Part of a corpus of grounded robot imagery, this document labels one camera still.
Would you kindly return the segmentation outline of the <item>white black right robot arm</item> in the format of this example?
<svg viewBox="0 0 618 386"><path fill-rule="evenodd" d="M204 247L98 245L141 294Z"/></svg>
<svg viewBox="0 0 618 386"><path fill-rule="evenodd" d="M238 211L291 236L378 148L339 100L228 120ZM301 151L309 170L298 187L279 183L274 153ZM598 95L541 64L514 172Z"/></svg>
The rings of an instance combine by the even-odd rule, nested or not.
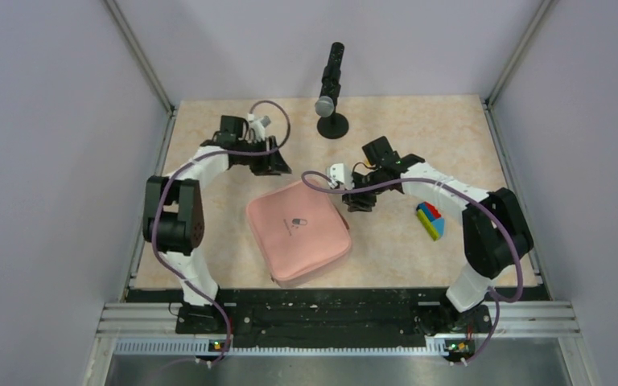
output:
<svg viewBox="0 0 618 386"><path fill-rule="evenodd" d="M461 331L472 321L472 310L483 301L495 279L534 247L534 239L516 194L506 187L495 191L473 187L435 169L416 154L401 156L386 137L364 145L365 174L343 163L327 168L332 187L345 187L348 211L371 212L377 196L398 191L430 203L444 218L463 230L466 264L447 289L439 319L449 331Z"/></svg>

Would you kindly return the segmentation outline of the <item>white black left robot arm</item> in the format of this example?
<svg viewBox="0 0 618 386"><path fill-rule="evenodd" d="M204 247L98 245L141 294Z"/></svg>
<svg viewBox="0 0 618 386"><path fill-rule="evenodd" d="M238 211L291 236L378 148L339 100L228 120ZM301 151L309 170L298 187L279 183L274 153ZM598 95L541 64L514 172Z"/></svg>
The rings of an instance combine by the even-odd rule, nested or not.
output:
<svg viewBox="0 0 618 386"><path fill-rule="evenodd" d="M203 189L233 166L246 166L256 176L291 173L279 142L266 129L267 116L223 116L220 128L194 156L168 176L146 181L142 234L158 262L179 279L183 300L198 307L196 323L207 332L225 324L226 312L214 303L218 284L200 251L205 221Z"/></svg>

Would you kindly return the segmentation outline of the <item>pink medicine kit case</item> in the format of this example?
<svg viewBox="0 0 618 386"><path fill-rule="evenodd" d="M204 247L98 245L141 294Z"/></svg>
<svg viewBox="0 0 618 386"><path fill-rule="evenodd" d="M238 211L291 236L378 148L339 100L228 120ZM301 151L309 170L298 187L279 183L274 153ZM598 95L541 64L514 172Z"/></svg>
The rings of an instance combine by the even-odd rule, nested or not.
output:
<svg viewBox="0 0 618 386"><path fill-rule="evenodd" d="M328 273L352 249L348 223L329 194L302 181L251 200L245 214L270 277L281 288Z"/></svg>

